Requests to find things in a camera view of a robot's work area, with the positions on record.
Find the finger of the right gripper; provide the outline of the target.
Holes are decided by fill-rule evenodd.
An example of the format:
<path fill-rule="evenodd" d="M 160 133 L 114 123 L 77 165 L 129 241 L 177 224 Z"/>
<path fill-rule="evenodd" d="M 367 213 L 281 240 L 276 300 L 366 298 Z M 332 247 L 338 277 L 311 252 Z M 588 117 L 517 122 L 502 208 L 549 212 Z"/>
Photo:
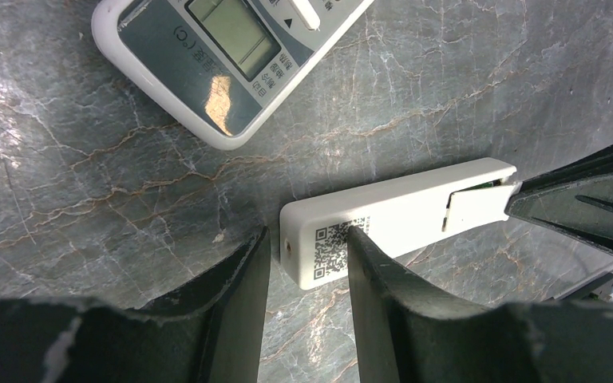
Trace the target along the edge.
<path fill-rule="evenodd" d="M 525 180 L 505 212 L 613 256 L 613 145 Z"/>

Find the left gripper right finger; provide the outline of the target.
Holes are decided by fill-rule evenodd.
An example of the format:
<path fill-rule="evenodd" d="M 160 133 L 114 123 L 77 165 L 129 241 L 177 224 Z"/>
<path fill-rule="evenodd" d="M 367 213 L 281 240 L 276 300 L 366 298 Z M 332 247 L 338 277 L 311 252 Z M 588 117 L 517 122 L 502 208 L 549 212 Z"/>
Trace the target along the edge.
<path fill-rule="evenodd" d="M 364 382 L 613 382 L 613 302 L 482 306 L 413 273 L 358 227 L 347 255 Z"/>

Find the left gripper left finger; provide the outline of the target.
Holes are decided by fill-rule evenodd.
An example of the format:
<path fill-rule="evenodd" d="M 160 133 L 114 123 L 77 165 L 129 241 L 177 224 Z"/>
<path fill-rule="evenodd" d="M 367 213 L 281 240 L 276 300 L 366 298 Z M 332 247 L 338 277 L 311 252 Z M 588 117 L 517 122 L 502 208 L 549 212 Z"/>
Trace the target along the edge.
<path fill-rule="evenodd" d="M 270 269 L 264 227 L 138 309 L 0 298 L 0 382 L 254 382 Z"/>

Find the long white remote control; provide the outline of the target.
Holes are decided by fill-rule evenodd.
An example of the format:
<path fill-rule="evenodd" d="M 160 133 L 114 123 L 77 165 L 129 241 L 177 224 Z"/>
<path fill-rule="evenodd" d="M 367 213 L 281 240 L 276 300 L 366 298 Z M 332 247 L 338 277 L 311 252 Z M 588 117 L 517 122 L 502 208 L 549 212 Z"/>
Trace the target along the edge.
<path fill-rule="evenodd" d="M 302 290 L 347 276 L 347 234 L 360 228 L 391 258 L 460 234 L 442 226 L 453 192 L 499 180 L 516 167 L 471 160 L 286 204 L 279 215 L 279 261 Z"/>

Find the white battery cover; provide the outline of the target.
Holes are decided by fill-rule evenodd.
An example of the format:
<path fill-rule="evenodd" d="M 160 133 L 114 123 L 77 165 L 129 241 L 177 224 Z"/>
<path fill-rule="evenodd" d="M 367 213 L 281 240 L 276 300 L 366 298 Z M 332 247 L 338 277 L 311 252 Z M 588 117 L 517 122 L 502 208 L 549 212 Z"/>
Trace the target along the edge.
<path fill-rule="evenodd" d="M 521 185 L 521 182 L 498 186 L 482 184 L 451 193 L 442 231 L 457 234 L 489 223 L 507 221 L 509 216 L 505 208 Z"/>

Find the short white remote control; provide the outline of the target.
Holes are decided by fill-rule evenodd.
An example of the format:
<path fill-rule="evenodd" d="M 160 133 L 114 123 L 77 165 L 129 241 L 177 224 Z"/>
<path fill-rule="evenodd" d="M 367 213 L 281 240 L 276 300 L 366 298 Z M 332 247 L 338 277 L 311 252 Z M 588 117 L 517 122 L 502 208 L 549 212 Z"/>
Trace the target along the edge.
<path fill-rule="evenodd" d="M 100 52 L 213 148 L 245 144 L 369 8 L 368 1 L 112 1 Z"/>

